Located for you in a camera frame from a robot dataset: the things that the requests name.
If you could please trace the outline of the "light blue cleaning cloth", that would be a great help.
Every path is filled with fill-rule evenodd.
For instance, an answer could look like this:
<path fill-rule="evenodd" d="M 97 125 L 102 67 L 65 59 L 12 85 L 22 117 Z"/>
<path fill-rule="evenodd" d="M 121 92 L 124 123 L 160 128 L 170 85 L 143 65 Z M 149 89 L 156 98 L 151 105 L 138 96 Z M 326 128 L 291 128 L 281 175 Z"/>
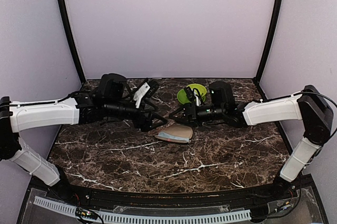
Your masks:
<path fill-rule="evenodd" d="M 190 141 L 189 138 L 180 137 L 171 135 L 165 132 L 160 132 L 158 135 L 155 136 L 157 139 L 164 140 L 167 142 L 175 142 L 175 143 L 188 143 Z"/>

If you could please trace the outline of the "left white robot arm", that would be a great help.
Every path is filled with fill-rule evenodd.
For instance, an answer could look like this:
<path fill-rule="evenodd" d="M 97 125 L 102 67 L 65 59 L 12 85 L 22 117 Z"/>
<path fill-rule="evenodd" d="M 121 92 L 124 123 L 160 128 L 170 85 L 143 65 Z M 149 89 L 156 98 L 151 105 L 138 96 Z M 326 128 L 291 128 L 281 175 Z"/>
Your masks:
<path fill-rule="evenodd" d="M 159 84 L 145 79 L 131 90 L 126 77 L 104 74 L 92 91 L 75 91 L 59 100 L 13 102 L 1 98 L 1 159 L 16 163 L 42 180 L 63 201 L 74 197 L 61 169 L 42 158 L 20 137 L 20 132 L 52 125 L 82 125 L 103 120 L 130 120 L 136 129 L 148 132 L 167 124 L 148 99 Z"/>

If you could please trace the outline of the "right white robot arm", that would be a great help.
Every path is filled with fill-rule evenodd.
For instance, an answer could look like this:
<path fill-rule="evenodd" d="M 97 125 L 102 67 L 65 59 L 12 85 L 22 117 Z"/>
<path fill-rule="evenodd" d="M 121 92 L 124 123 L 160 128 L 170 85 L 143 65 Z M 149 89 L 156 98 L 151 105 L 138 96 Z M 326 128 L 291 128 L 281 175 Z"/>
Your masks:
<path fill-rule="evenodd" d="M 180 124 L 199 126 L 219 121 L 235 128 L 245 128 L 276 121 L 303 122 L 305 131 L 302 139 L 281 168 L 278 175 L 280 180 L 269 187 L 269 195 L 274 200 L 288 193 L 288 182 L 295 180 L 336 133 L 332 130 L 334 114 L 329 106 L 331 99 L 312 85 L 294 94 L 249 103 L 236 103 L 231 86 L 223 81 L 209 85 L 210 104 L 204 104 L 198 90 L 188 86 L 184 91 L 188 103 L 169 115 L 170 119 Z"/>

